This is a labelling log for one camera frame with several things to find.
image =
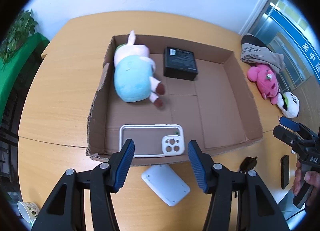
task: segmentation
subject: green tablecloth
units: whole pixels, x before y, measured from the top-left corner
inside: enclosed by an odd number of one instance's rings
[[[23,65],[34,50],[40,55],[48,44],[47,38],[40,33],[35,33],[28,37],[8,63],[3,64],[0,60],[0,119],[2,119],[13,84]]]

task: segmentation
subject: cardboard box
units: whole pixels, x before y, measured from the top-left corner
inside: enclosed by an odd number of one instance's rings
[[[262,139],[262,127],[253,95],[230,50],[178,38],[137,35],[136,44],[150,49],[156,63],[154,76],[162,81],[164,107],[157,109],[148,99],[125,103],[113,84],[113,55],[128,35],[113,36],[103,72],[88,116],[87,155],[106,161],[119,151],[119,128],[124,124],[179,124],[186,150],[180,156],[134,158],[132,165],[176,163],[188,160],[187,144],[196,140],[203,152],[217,155],[251,145]],[[198,76],[194,81],[163,76],[166,46],[192,51]]]

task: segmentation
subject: white electronic device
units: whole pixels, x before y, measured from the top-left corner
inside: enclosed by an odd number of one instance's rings
[[[125,124],[119,130],[119,150],[132,139],[134,157],[166,157],[184,153],[183,129],[178,124]]]
[[[151,166],[142,173],[141,178],[171,207],[190,192],[189,186],[166,164]]]

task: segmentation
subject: blue sign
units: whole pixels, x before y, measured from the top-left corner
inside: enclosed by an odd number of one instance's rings
[[[318,82],[320,83],[320,58],[316,50],[300,32],[300,30],[277,9],[271,12],[270,17],[288,34],[295,42],[301,52],[304,54],[309,64],[311,65]]]

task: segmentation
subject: black box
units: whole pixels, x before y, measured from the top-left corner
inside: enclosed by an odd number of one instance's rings
[[[166,47],[164,50],[164,76],[194,80],[198,69],[193,52],[175,47]]]

